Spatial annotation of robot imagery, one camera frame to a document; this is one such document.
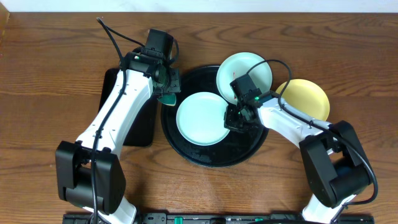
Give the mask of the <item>green yellow sponge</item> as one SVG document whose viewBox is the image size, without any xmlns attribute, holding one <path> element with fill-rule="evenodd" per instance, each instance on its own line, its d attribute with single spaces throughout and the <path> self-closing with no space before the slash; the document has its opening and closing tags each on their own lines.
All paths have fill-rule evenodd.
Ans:
<svg viewBox="0 0 398 224">
<path fill-rule="evenodd" d="M 159 102 L 166 106 L 175 106 L 177 103 L 177 96 L 175 93 L 162 94 L 157 99 Z"/>
</svg>

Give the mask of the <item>light green stained plate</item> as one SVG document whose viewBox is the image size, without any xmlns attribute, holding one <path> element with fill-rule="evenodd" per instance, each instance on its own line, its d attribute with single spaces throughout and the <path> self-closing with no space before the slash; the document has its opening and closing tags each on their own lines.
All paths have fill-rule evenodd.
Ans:
<svg viewBox="0 0 398 224">
<path fill-rule="evenodd" d="M 219 95 L 198 92 L 184 99 L 177 110 L 176 124 L 180 134 L 199 146 L 222 141 L 229 129 L 224 127 L 228 103 Z"/>
</svg>

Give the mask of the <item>yellow plate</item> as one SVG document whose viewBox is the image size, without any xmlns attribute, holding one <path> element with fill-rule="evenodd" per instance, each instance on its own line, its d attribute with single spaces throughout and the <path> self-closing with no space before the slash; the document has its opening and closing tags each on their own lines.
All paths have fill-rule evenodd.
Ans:
<svg viewBox="0 0 398 224">
<path fill-rule="evenodd" d="M 293 79 L 289 82 L 282 97 L 289 105 L 313 118 L 326 121 L 329 116 L 329 99 L 314 82 Z"/>
</svg>

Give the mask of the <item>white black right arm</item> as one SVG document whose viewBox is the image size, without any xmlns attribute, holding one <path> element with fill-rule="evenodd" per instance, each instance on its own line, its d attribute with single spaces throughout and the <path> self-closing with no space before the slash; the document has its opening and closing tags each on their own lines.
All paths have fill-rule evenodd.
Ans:
<svg viewBox="0 0 398 224">
<path fill-rule="evenodd" d="M 239 133 L 271 129 L 300 149 L 313 194 L 302 211 L 306 221 L 336 223 L 355 196 L 375 182 L 352 125 L 315 119 L 272 91 L 240 96 L 236 105 L 227 106 L 224 126 Z"/>
</svg>

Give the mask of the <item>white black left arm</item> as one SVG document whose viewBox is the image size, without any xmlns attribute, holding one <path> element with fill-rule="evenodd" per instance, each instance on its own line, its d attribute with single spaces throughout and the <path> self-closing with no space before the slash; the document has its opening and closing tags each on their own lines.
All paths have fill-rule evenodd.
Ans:
<svg viewBox="0 0 398 224">
<path fill-rule="evenodd" d="M 153 96 L 176 103 L 180 92 L 177 56 L 129 52 L 110 94 L 75 142 L 55 151 L 58 196 L 91 212 L 88 223 L 133 223 L 137 209 L 124 196 L 126 178 L 119 158 L 141 108 Z"/>
</svg>

